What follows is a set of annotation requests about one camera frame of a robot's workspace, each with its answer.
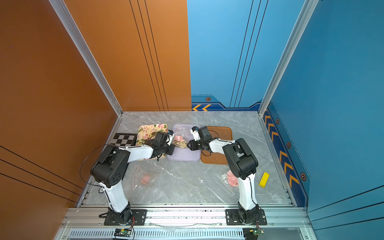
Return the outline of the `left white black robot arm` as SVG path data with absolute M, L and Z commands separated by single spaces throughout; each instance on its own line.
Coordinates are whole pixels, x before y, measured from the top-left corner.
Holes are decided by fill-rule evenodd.
M 91 175 L 104 189 L 109 203 L 105 214 L 105 225 L 133 225 L 134 214 L 126 198 L 122 186 L 123 178 L 131 162 L 138 160 L 159 159 L 162 155 L 172 155 L 175 145 L 172 144 L 175 133 L 157 132 L 155 137 L 144 144 L 133 147 L 107 145 L 91 169 Z

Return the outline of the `ziploc bag ring cookies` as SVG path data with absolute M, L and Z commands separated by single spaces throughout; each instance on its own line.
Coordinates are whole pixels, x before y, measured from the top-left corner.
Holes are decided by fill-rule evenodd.
M 138 167 L 133 175 L 132 190 L 137 188 L 151 187 L 160 173 L 154 171 L 145 171 Z

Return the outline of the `ziploc bag mixed cookies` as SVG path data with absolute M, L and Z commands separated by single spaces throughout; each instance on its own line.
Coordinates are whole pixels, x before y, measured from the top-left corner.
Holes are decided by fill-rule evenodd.
M 173 126 L 173 131 L 175 133 L 173 144 L 178 148 L 186 149 L 188 145 L 187 138 L 189 135 L 186 127 L 176 124 Z

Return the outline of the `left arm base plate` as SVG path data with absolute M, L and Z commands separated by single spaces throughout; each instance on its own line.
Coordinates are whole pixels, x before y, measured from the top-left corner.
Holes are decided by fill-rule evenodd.
M 108 212 L 101 214 L 100 217 L 105 217 L 105 226 L 143 226 L 146 221 L 147 210 L 130 209 L 124 210 L 122 213 L 115 213 L 111 209 Z

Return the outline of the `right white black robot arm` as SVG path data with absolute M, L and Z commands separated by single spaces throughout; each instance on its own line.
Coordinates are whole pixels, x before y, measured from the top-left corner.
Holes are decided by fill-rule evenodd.
M 194 137 L 187 144 L 192 151 L 204 150 L 223 154 L 231 172 L 238 179 L 240 198 L 239 216 L 243 224 L 250 225 L 262 212 L 256 199 L 255 175 L 259 162 L 244 139 L 233 141 L 213 138 L 207 127 L 192 127 Z

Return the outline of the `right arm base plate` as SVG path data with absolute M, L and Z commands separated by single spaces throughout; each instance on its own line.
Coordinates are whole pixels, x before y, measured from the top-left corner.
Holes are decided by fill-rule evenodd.
M 262 209 L 255 211 L 246 211 L 238 209 L 226 209 L 226 224 L 228 226 L 252 225 L 266 226 L 268 224 L 267 217 Z

